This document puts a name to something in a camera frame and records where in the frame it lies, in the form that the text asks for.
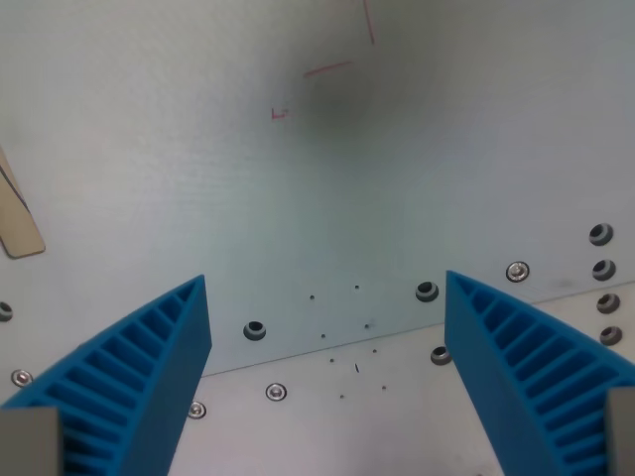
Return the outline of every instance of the gray gripper base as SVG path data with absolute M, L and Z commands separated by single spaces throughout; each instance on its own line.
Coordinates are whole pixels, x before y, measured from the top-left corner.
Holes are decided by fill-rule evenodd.
M 608 474 L 635 475 L 635 387 L 609 390 L 604 410 Z
M 0 474 L 63 476 L 63 439 L 55 408 L 0 410 Z

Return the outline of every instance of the screw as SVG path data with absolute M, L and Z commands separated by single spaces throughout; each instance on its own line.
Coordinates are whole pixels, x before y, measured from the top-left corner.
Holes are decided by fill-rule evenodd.
M 287 397 L 287 387 L 282 384 L 271 384 L 265 394 L 272 402 L 281 402 Z
M 33 382 L 33 376 L 26 370 L 14 370 L 11 373 L 11 382 L 20 388 L 26 387 Z
M 201 402 L 192 402 L 190 405 L 190 411 L 188 417 L 191 419 L 201 419 L 207 415 L 207 409 Z
M 515 261 L 507 267 L 507 279 L 512 283 L 521 283 L 529 276 L 529 266 L 522 261 Z

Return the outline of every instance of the screw hole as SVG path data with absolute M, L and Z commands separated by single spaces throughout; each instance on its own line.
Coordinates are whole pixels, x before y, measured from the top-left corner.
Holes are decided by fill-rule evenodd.
M 426 281 L 417 286 L 415 296 L 421 302 L 432 302 L 439 296 L 439 287 L 431 281 Z
M 615 312 L 620 305 L 620 300 L 618 295 L 608 294 L 602 296 L 597 300 L 597 310 L 602 314 L 610 314 L 611 312 Z
M 247 339 L 251 341 L 258 341 L 265 338 L 267 335 L 267 329 L 262 324 L 262 322 L 258 322 L 257 320 L 252 320 L 242 329 L 242 333 Z
M 600 332 L 599 341 L 606 346 L 615 345 L 622 340 L 622 335 L 622 329 L 611 325 Z
M 613 227 L 608 223 L 600 223 L 591 228 L 588 241 L 595 246 L 604 246 L 613 238 Z
M 611 260 L 598 261 L 595 263 L 595 266 L 593 266 L 593 278 L 597 281 L 610 280 L 613 275 L 615 275 L 616 270 L 617 267 Z
M 6 322 L 13 317 L 13 309 L 6 302 L 0 302 L 0 322 Z
M 449 352 L 447 352 L 447 348 L 444 345 L 440 345 L 433 349 L 430 354 L 430 360 L 432 360 L 435 365 L 445 365 L 452 361 L 452 357 L 449 355 Z

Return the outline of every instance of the white metal surface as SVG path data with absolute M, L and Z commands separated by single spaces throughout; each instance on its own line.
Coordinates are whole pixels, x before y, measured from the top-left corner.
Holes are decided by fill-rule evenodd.
M 635 285 L 611 291 L 609 315 L 603 292 L 539 308 L 593 338 L 620 326 L 612 348 L 635 360 Z M 443 338 L 439 325 L 203 378 L 207 416 L 186 424 L 171 475 L 502 476 L 454 365 L 430 361 Z M 273 382 L 284 401 L 265 397 Z
M 3 372 L 199 273 L 206 374 L 441 322 L 414 293 L 446 269 L 635 280 L 635 3 L 367 4 L 374 45 L 362 0 L 0 4 L 0 143 L 48 244 L 0 258 Z

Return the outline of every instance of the black line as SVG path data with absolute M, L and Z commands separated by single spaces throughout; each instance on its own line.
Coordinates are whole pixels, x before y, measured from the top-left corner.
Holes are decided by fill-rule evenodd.
M 16 194 L 16 196 L 18 197 L 18 199 L 22 202 L 22 204 L 24 205 L 24 207 L 27 209 L 27 211 L 29 211 L 29 207 L 27 206 L 27 202 L 24 201 L 24 198 L 22 198 L 22 196 L 20 196 L 20 193 L 18 193 L 18 190 L 16 189 L 15 186 L 13 186 L 13 184 L 11 183 L 11 181 L 9 180 L 9 178 L 7 177 L 7 174 L 4 172 L 4 169 L 2 169 L 2 166 L 0 166 L 0 174 L 2 174 L 2 177 L 4 177 L 4 180 L 7 181 L 7 183 L 9 183 L 9 186 L 11 187 L 11 189 L 13 190 L 13 192 Z

